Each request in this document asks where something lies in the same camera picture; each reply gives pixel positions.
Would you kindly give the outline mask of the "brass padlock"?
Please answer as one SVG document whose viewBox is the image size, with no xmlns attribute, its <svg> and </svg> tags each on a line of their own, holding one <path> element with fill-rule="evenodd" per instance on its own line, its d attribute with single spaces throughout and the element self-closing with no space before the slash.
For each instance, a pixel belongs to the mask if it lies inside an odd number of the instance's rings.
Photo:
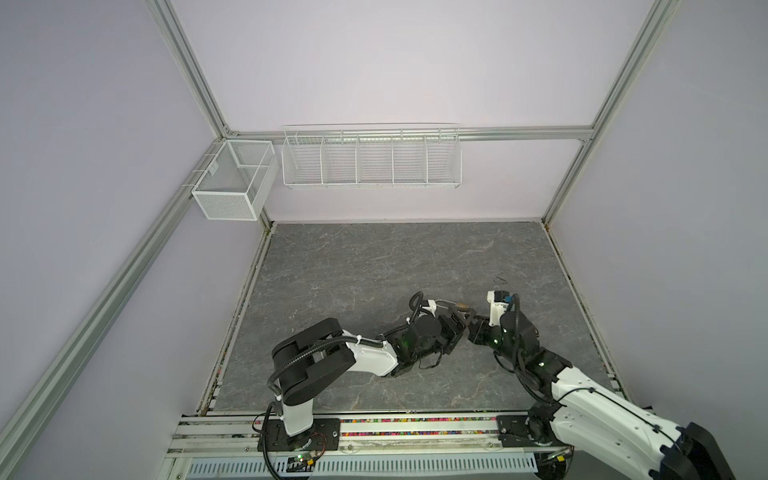
<svg viewBox="0 0 768 480">
<path fill-rule="evenodd" d="M 458 307 L 458 308 L 468 308 L 469 305 L 463 304 L 463 303 L 457 303 L 454 301 L 444 300 L 444 299 L 437 299 L 436 300 L 437 306 L 440 308 L 448 309 L 450 310 L 452 307 Z"/>
</svg>

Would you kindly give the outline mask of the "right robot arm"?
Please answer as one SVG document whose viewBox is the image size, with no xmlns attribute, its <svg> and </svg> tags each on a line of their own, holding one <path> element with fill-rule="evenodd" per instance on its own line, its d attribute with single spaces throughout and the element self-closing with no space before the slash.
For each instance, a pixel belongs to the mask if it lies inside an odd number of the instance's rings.
<svg viewBox="0 0 768 480">
<path fill-rule="evenodd" d="M 714 436 L 691 422 L 680 426 L 599 385 L 572 362 L 543 347 L 520 298 L 487 295 L 490 313 L 476 316 L 469 339 L 493 352 L 535 404 L 527 433 L 582 450 L 629 479 L 732 479 Z"/>
</svg>

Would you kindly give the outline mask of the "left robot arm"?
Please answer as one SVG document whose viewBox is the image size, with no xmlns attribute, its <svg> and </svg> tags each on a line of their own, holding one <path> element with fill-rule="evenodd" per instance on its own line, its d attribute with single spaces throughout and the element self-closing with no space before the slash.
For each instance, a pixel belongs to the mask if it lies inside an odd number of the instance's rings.
<svg viewBox="0 0 768 480">
<path fill-rule="evenodd" d="M 336 318 L 323 319 L 271 351 L 273 373 L 266 385 L 289 437 L 312 429 L 314 399 L 348 372 L 397 377 L 434 357 L 429 368 L 452 353 L 475 311 L 460 303 L 433 300 L 416 292 L 403 324 L 369 338 L 344 329 Z"/>
</svg>

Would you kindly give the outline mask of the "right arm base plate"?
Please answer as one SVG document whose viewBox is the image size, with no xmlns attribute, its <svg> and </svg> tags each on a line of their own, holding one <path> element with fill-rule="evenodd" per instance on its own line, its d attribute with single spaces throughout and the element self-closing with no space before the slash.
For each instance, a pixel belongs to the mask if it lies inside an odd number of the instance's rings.
<svg viewBox="0 0 768 480">
<path fill-rule="evenodd" d="M 502 414 L 496 416 L 498 440 L 504 448 L 550 446 L 555 437 L 550 424 L 532 414 Z"/>
</svg>

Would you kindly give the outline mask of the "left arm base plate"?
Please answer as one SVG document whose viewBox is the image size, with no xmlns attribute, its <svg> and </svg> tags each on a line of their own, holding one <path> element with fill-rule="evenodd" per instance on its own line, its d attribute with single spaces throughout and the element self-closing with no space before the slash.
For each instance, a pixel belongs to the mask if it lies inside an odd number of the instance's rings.
<svg viewBox="0 0 768 480">
<path fill-rule="evenodd" d="M 314 418 L 312 426 L 297 435 L 287 434 L 284 423 L 277 418 L 270 418 L 261 428 L 257 449 L 267 446 L 269 453 L 293 452 L 299 450 L 336 451 L 341 439 L 341 421 L 339 418 Z"/>
</svg>

